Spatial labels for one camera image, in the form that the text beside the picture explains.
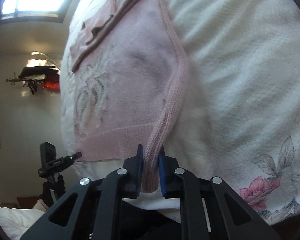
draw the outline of knit fabric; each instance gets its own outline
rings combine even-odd
[[[81,161],[132,157],[143,144],[143,191],[157,189],[157,156],[180,111],[186,54],[165,0],[107,0],[70,48],[74,133]]]

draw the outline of lamp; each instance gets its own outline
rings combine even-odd
[[[32,51],[31,53],[32,56],[34,55],[42,55],[42,56],[45,56],[46,58],[48,58],[50,61],[52,61],[54,63],[54,65],[56,65],[56,67],[61,70],[60,66],[52,59],[50,58],[48,55],[44,54],[44,53],[41,53],[41,52],[38,52],[38,51]]]

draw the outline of black device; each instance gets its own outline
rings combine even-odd
[[[39,177],[47,179],[52,185],[56,185],[59,173],[70,167],[74,161],[82,157],[81,152],[77,152],[71,156],[56,159],[56,147],[51,143],[44,142],[40,144],[41,168],[38,170]],[[58,195],[54,190],[50,190],[53,202],[58,200]]]
[[[279,235],[221,178],[197,178],[178,161],[158,158],[162,195],[179,198],[183,240],[280,240]],[[21,240],[118,240],[122,198],[140,193],[143,147],[104,179],[82,178],[21,237]]]

